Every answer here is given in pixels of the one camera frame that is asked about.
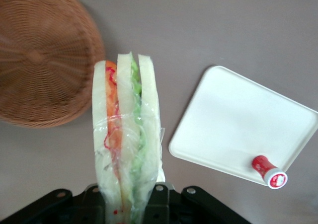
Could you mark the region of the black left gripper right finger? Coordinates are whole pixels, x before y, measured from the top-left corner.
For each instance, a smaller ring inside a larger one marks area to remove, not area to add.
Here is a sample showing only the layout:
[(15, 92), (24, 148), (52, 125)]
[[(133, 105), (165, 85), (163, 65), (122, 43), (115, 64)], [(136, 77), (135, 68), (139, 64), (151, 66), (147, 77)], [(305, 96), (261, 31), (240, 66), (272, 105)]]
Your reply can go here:
[(176, 192), (170, 183), (153, 188), (145, 209), (147, 224), (248, 224), (249, 221), (198, 186)]

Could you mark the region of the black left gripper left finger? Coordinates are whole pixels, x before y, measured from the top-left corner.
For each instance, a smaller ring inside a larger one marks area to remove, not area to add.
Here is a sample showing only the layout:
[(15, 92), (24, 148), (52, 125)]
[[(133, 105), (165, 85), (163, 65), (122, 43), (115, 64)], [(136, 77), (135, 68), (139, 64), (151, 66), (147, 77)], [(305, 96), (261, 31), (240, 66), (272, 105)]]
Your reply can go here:
[(1, 221), (2, 224), (104, 224), (105, 202), (97, 184), (79, 195), (56, 189)]

